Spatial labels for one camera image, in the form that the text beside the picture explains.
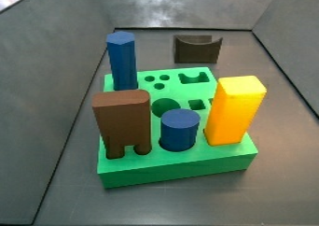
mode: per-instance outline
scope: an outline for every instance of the yellow block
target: yellow block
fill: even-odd
[[[266,89],[254,76],[220,78],[204,135],[210,146],[238,143]]]

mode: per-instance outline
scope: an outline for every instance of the shape sorter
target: shape sorter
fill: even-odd
[[[138,88],[150,94],[152,151],[141,156],[128,146],[122,158],[108,160],[100,139],[97,174],[102,186],[114,188],[246,169],[257,153],[248,134],[244,134],[237,144],[213,147],[206,144],[202,128],[216,91],[216,80],[209,68],[138,72],[137,81]],[[104,76],[102,90],[113,91],[110,74]],[[200,116],[196,143],[182,152],[168,151],[158,144],[160,116],[174,108],[192,109]]]

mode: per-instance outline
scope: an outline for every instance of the square hole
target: square hole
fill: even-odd
[[[205,109],[204,103],[200,99],[188,101],[188,104],[192,110]]]

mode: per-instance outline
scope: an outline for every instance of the dark brown block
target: dark brown block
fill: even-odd
[[[210,35],[174,35],[174,63],[214,64],[222,38],[212,41]]]
[[[124,147],[130,145],[137,154],[148,154],[152,149],[149,93],[144,90],[98,92],[93,95],[92,108],[106,159],[122,157]]]

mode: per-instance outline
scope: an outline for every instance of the blue block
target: blue block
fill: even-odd
[[[161,115],[160,146],[169,151],[184,151],[196,142],[198,114],[189,109],[173,109]]]
[[[134,58],[134,35],[116,32],[106,35],[106,51],[113,77],[113,89],[133,90],[138,87]]]

